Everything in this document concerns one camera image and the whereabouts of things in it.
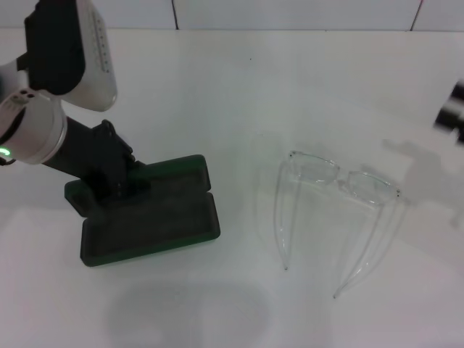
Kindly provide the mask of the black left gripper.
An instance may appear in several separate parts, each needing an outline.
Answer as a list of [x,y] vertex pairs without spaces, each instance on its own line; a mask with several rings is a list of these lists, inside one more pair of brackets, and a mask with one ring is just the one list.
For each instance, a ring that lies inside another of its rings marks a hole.
[[64,141],[45,166],[81,179],[99,198],[151,188],[141,176],[146,164],[135,161],[133,150],[110,121],[93,128],[70,117],[66,121]]

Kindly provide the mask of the green glasses case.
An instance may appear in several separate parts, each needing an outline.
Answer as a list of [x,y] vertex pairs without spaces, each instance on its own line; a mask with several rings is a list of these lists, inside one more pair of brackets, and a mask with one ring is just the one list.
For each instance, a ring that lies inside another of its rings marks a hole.
[[88,267],[211,241],[220,236],[207,162],[200,154],[146,165],[151,188],[98,199],[81,180],[65,198],[83,217],[80,258]]

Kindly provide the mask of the clear white glasses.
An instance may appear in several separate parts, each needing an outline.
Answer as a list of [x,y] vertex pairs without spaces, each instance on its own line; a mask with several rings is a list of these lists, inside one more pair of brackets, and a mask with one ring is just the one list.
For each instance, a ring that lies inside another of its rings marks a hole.
[[402,193],[369,172],[292,151],[280,163],[273,230],[284,270],[301,249],[338,299],[381,262],[403,219]]

